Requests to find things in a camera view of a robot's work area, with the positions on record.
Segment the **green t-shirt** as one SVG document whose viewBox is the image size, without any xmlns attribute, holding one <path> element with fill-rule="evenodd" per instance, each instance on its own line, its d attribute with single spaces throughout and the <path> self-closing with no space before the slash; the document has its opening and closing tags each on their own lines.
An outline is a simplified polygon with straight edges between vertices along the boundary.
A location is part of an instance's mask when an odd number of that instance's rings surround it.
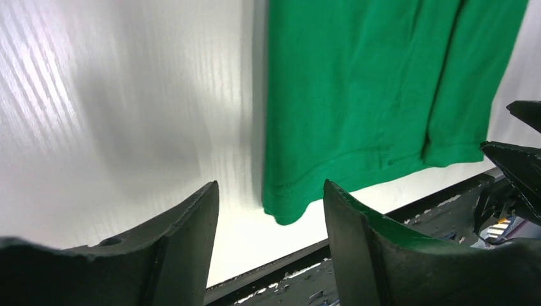
<svg viewBox="0 0 541 306">
<path fill-rule="evenodd" d="M 271 1 L 263 208 L 476 163 L 527 1 Z"/>
</svg>

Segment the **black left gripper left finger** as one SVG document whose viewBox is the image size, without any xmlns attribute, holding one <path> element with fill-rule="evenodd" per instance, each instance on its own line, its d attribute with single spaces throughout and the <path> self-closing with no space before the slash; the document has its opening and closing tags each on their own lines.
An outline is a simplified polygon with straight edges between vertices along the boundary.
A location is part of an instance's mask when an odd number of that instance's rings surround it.
<svg viewBox="0 0 541 306">
<path fill-rule="evenodd" d="M 3 237 L 1 304 L 203 305 L 218 213 L 214 181 L 92 247 Z"/>
</svg>

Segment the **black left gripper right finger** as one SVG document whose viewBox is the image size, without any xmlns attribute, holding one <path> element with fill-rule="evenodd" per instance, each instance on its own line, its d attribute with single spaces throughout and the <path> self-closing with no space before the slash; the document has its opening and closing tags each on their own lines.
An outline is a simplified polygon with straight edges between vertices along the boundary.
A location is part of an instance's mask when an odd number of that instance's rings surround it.
<svg viewBox="0 0 541 306">
<path fill-rule="evenodd" d="M 323 206 L 341 305 L 539 305 L 540 242 L 477 249 L 408 228 L 334 182 Z"/>
</svg>

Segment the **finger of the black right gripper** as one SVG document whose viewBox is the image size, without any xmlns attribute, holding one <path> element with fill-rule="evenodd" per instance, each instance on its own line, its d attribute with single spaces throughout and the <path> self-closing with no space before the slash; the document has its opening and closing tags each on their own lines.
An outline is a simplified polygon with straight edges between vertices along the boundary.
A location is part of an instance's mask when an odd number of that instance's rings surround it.
<svg viewBox="0 0 541 306">
<path fill-rule="evenodd" d="M 537 132 L 541 132 L 540 101 L 517 100 L 506 106 L 511 115 L 529 125 Z"/>
<path fill-rule="evenodd" d="M 522 203 L 515 214 L 540 225 L 540 149 L 483 142 L 480 150 L 518 190 Z"/>
</svg>

